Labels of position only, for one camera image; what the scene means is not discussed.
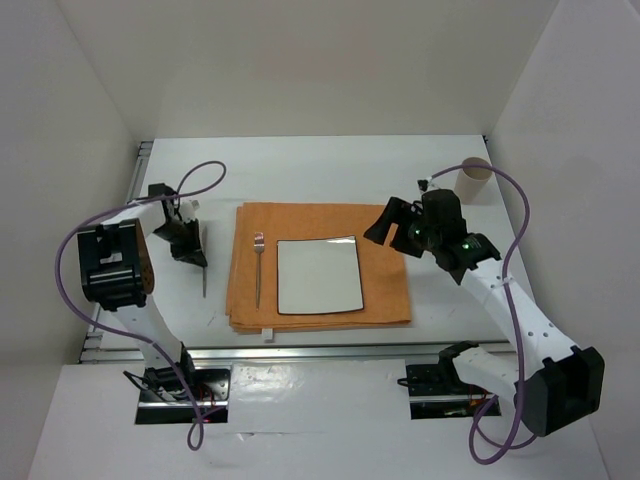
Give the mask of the orange cloth placemat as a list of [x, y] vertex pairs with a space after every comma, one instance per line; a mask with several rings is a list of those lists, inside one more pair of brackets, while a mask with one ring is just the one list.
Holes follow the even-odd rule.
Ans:
[[[385, 328], [411, 322], [404, 257], [363, 238], [382, 205], [246, 202], [236, 209], [226, 314], [238, 333]], [[260, 308], [255, 307], [254, 235], [263, 232]], [[277, 309], [277, 242], [356, 237], [364, 308], [328, 315], [281, 315]]]

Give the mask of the white square plate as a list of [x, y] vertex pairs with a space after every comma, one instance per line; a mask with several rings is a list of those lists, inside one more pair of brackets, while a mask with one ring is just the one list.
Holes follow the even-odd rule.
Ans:
[[281, 315], [328, 315], [364, 308], [353, 235], [278, 241], [277, 277], [277, 308]]

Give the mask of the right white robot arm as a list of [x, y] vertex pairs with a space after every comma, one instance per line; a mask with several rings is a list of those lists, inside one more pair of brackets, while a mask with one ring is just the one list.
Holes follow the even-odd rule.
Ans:
[[515, 348], [514, 362], [496, 357], [473, 341], [445, 348], [436, 369], [441, 388], [457, 392], [474, 385], [497, 395], [520, 409], [522, 422], [538, 437], [599, 409], [605, 370], [602, 355], [593, 347], [579, 347], [547, 318], [510, 277], [489, 238], [468, 230], [453, 191], [427, 191], [415, 204], [390, 198], [364, 236], [416, 258], [430, 253]]

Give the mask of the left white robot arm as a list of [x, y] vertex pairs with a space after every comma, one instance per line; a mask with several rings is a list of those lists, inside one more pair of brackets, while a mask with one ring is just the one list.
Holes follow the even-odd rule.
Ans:
[[136, 336], [145, 361], [144, 382], [186, 399], [197, 390], [199, 377], [153, 298], [155, 276], [146, 243], [156, 236], [167, 242], [173, 260], [208, 266], [195, 207], [177, 195], [164, 183], [151, 185], [140, 204], [80, 228], [77, 246], [83, 293]]

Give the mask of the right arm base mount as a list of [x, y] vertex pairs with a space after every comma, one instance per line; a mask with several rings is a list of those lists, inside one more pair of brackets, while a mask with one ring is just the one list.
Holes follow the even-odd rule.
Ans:
[[396, 383], [409, 396], [412, 420], [470, 418], [491, 394], [470, 384], [445, 377], [437, 364], [409, 364]]

